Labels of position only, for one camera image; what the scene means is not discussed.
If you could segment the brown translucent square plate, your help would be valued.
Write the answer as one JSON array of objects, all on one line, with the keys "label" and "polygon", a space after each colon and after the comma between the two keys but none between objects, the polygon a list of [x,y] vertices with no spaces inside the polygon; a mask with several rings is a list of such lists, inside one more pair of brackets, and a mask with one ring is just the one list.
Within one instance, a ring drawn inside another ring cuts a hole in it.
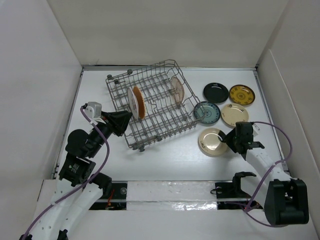
[{"label": "brown translucent square plate", "polygon": [[181,104],[185,97],[185,90],[182,82],[176,76],[173,76],[170,84],[175,102]]}]

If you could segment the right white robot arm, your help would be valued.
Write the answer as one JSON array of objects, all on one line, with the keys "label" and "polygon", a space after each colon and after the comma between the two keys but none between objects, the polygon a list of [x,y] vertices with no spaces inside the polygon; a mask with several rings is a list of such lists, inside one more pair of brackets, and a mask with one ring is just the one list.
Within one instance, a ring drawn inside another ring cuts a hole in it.
[{"label": "right white robot arm", "polygon": [[305,182],[291,177],[274,161],[266,147],[254,140],[254,123],[239,121],[235,128],[218,136],[234,153],[239,154],[255,172],[237,172],[232,178],[231,191],[237,197],[250,197],[244,207],[249,212],[253,201],[264,210],[272,227],[305,225],[309,222],[308,190]]}]

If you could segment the orange woven round plate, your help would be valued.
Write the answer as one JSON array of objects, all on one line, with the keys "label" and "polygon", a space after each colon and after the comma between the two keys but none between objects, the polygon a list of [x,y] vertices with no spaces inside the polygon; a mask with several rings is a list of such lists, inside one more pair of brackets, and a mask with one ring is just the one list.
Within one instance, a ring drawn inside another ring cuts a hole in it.
[{"label": "orange woven round plate", "polygon": [[146,117],[146,106],[145,106],[145,101],[143,94],[138,86],[133,87],[133,93],[137,99],[138,102],[138,116],[140,119],[144,119]]}]

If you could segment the cream plate with gold centre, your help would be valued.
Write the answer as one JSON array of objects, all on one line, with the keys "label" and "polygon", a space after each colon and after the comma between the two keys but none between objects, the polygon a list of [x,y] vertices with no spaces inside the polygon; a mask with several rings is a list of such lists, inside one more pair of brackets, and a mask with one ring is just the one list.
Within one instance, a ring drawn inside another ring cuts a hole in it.
[{"label": "cream plate with gold centre", "polygon": [[220,130],[218,128],[206,128],[198,137],[199,148],[210,157],[217,157],[224,154],[228,146],[222,142],[219,136]]}]

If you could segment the white plate with red characters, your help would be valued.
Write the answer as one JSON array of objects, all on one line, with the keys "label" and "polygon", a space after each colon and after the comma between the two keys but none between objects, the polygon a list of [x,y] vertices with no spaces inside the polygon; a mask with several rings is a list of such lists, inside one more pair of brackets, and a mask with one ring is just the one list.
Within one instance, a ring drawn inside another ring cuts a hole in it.
[{"label": "white plate with red characters", "polygon": [[137,120],[139,118],[139,104],[137,97],[135,96],[131,88],[127,89],[127,97],[129,102],[129,107],[132,112],[133,118]]}]

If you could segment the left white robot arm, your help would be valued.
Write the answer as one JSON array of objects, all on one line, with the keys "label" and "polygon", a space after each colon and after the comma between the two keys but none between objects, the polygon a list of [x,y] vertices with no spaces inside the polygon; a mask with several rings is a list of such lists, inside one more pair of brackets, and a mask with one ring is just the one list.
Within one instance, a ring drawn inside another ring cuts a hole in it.
[{"label": "left white robot arm", "polygon": [[92,130],[87,133],[76,129],[67,137],[67,154],[58,173],[51,203],[33,220],[20,239],[68,240],[90,207],[99,198],[104,199],[111,194],[112,179],[101,172],[106,161],[94,172],[96,164],[91,159],[103,145],[108,145],[112,134],[121,137],[125,133],[132,113],[127,110],[100,110],[95,123],[87,108],[88,105],[82,106],[80,112],[92,125]]}]

